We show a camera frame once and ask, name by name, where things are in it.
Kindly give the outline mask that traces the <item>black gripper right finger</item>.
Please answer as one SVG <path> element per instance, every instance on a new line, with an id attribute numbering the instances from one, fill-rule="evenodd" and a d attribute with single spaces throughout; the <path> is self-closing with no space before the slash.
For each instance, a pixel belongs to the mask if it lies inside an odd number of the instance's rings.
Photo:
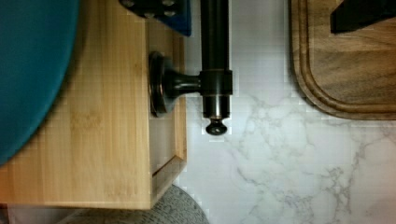
<path id="1" fill-rule="evenodd" d="M 357 31 L 395 15 L 396 0 L 343 0 L 331 13 L 331 33 Z"/>

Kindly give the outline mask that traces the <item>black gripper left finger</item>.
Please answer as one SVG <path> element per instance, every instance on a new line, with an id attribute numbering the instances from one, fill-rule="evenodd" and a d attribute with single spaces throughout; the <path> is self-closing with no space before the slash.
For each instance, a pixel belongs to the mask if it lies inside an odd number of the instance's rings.
<path id="1" fill-rule="evenodd" d="M 119 3 L 138 17 L 153 18 L 181 35 L 191 35 L 191 0 L 119 0 Z"/>

